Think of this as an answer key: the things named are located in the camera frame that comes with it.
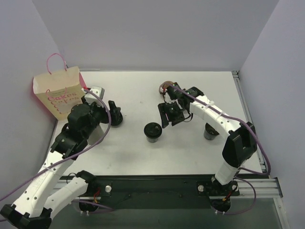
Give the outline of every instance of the pink bag handle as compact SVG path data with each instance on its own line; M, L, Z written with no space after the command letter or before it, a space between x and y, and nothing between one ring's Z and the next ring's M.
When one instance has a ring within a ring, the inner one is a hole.
M47 59L47 69L48 69L48 72L50 73L50 75L52 75L52 73L49 71L48 62L49 62L49 59L50 59L52 56L54 56L54 55L59 55L59 56L62 58L62 60L63 60L63 62L64 62L64 68L65 68L65 70L67 71L67 64L66 64L65 59L62 57L62 55L60 55L59 53L53 53L53 54L52 54L51 56L49 56L48 59Z
M66 64L66 61L65 61L65 59L63 58L63 56L60 55L59 53L53 53L53 54L52 54L51 56L49 56L48 59L47 59L47 69L48 69L48 72L50 73L50 75L52 75L52 73L49 71L48 63L49 63L49 59L50 59L52 56L54 56L54 55L59 55L59 56L62 58L62 60L63 60L63 62L64 62L64 68L65 68L65 70L67 71L67 64ZM54 100L54 98L53 98L52 96L49 96L49 95L48 95L48 92L50 92L49 89L46 90L46 95L47 95L47 97L48 97L49 99ZM67 93L67 88L65 88L65 94L64 94L64 95L61 95L61 98L64 98L65 95L66 95L66 93Z

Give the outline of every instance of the black base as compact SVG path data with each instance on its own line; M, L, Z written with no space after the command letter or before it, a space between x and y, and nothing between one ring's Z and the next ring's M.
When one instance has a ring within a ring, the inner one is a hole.
M97 176L96 182L102 190L100 203L113 209L197 209L211 208L209 196L214 195L208 190L213 189L213 176ZM240 177L257 178L256 175ZM204 185L204 192L198 190L200 184ZM106 186L112 187L110 193L105 192ZM230 188L216 196L224 198L229 191Z

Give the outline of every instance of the black mount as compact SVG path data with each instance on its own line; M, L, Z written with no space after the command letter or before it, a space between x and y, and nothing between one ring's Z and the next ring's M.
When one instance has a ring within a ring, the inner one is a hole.
M178 83L173 83L173 86L180 88ZM196 87L191 87L188 90L184 89L184 91L193 97L204 95L203 92ZM183 122L185 120L183 111L187 111L189 113L190 103L193 102L193 99L170 86L167 88L167 93L170 99L173 101L175 100L175 102L171 104L162 103L158 105L162 121L162 128L167 127L170 122L172 123L172 126Z
M248 122L247 125L256 133L252 123ZM223 158L230 166L239 168L257 151L257 144L243 125L235 131L230 131L229 134L224 145Z
M104 107L98 106L96 102L88 104L81 98L82 104L75 105L68 115L68 123L64 125L61 133L55 138L51 146L51 152L57 151L63 154L65 159L82 151L88 145L88 138L94 129L100 124L109 123L108 115ZM116 107L114 101L109 101L112 125L118 126L123 121L121 108Z

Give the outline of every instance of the bag handle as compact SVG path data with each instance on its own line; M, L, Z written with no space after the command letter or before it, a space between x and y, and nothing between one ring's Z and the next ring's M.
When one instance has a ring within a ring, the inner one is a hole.
M65 61L65 59L63 58L63 56L60 55L59 53L53 53L53 54L52 54L51 56L49 56L48 59L47 59L47 69L48 69L48 72L50 73L50 75L52 75L52 73L51 73L50 70L49 70L48 62L49 62L49 59L50 59L52 56L54 56L54 55L59 55L59 56L62 58L62 60L63 60L63 62L64 62L64 68L65 68L65 70L67 71L67 64L66 64L66 61Z

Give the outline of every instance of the paper bag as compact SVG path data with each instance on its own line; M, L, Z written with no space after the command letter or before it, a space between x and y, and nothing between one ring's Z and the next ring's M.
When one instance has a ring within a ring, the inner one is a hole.
M66 68L57 72L50 72L37 75L33 79L33 91L39 100L58 119L67 118L73 106L81 104L81 97L85 93L81 90L85 85L77 66Z

